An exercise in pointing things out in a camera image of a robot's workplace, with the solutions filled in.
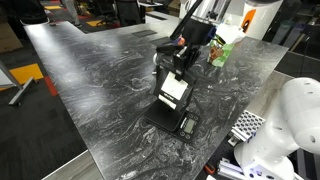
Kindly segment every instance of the black chair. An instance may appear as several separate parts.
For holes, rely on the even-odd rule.
[[[141,24],[142,19],[137,0],[115,0],[115,2],[122,27]]]
[[[99,26],[100,24],[102,25],[103,23],[106,23],[106,26],[108,26],[108,24],[115,23],[115,21],[117,20],[117,16],[116,11],[113,7],[113,0],[94,0],[93,3],[96,11],[98,11],[96,15],[100,14],[104,17],[103,20],[97,23],[97,26]]]
[[[87,4],[87,10],[90,13],[94,14],[94,12],[92,12],[92,9],[94,9],[93,0],[75,0],[74,1],[74,6],[76,8],[76,11],[77,11],[78,15],[83,16],[85,14],[85,12],[81,9],[81,3]]]

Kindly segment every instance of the black device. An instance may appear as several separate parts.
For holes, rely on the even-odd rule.
[[[160,100],[156,100],[145,114],[146,120],[176,138],[191,143],[201,117],[195,113],[178,112]]]
[[[192,142],[201,124],[199,115],[187,111],[197,82],[197,77],[188,69],[200,56],[200,46],[208,44],[215,35],[215,26],[191,19],[202,1],[195,2],[170,36],[174,41],[182,35],[186,44],[168,43],[157,47],[157,54],[171,58],[161,59],[156,67],[157,84],[153,94],[158,99],[145,113],[148,122],[187,143]],[[170,87],[180,91],[178,97]]]
[[[142,16],[136,0],[115,0],[121,27],[142,23]]]

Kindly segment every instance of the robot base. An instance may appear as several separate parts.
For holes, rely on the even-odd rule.
[[[281,159],[261,158],[256,155],[259,153],[259,150],[250,148],[246,143],[247,142],[243,142],[237,145],[234,155],[237,162],[242,162],[239,164],[248,179],[294,179],[294,169],[291,161],[287,157],[282,157]]]

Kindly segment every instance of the white label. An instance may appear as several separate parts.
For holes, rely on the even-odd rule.
[[[161,90],[169,94],[170,96],[180,100],[184,91],[188,87],[188,83],[184,80],[177,81],[175,79],[176,75],[169,72],[166,80],[164,81]]]
[[[173,102],[171,102],[170,100],[168,100],[167,98],[163,97],[161,94],[159,94],[159,99],[166,103],[168,106],[170,106],[172,109],[176,109],[177,105]]]
[[[214,177],[212,177],[211,175],[208,175],[207,180],[216,180]]]
[[[187,118],[184,118],[183,122],[181,123],[180,129],[183,128],[184,123],[186,123]]]

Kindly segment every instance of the metal rod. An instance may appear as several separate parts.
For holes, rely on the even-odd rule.
[[[13,83],[13,85],[7,86],[7,87],[17,86],[20,90],[23,89],[23,87],[20,85],[17,79],[11,74],[9,69],[3,64],[1,60],[0,60],[0,70],[2,70],[4,75],[6,75],[7,78]]]
[[[294,45],[291,47],[290,51],[293,52],[296,47],[299,45],[299,43],[302,41],[302,39],[304,38],[305,34],[301,34],[300,37],[298,38],[298,40],[294,43]]]
[[[22,87],[22,89],[19,90],[19,92],[12,98],[12,100],[9,102],[10,106],[14,106],[17,105],[19,102],[19,99],[21,98],[22,94],[26,91],[26,89],[28,88],[28,86],[31,84],[31,82],[33,81],[33,77],[30,78]]]
[[[176,27],[176,29],[173,31],[172,35],[170,36],[171,40],[175,40],[179,37],[181,34],[182,29],[187,24],[188,20],[191,18],[192,14],[197,10],[199,5],[202,3],[203,0],[197,0],[194,5],[191,7],[191,9],[188,11],[188,13],[184,16],[184,18],[181,20],[179,25]]]
[[[218,174],[230,179],[246,180],[246,177],[240,174],[238,171],[233,171],[231,169],[225,168],[224,166],[221,166],[219,168]]]
[[[14,84],[2,84],[0,85],[0,88],[9,88],[15,86]]]
[[[233,165],[233,164],[230,164],[230,163],[226,163],[226,162],[224,162],[224,161],[220,161],[220,167],[221,166],[224,166],[224,167],[226,167],[226,168],[228,168],[228,169],[231,169],[231,170],[234,170],[234,171],[238,171],[239,173],[243,173],[243,171],[242,171],[242,169],[240,168],[240,167],[238,167],[238,166],[235,166],[235,165]]]

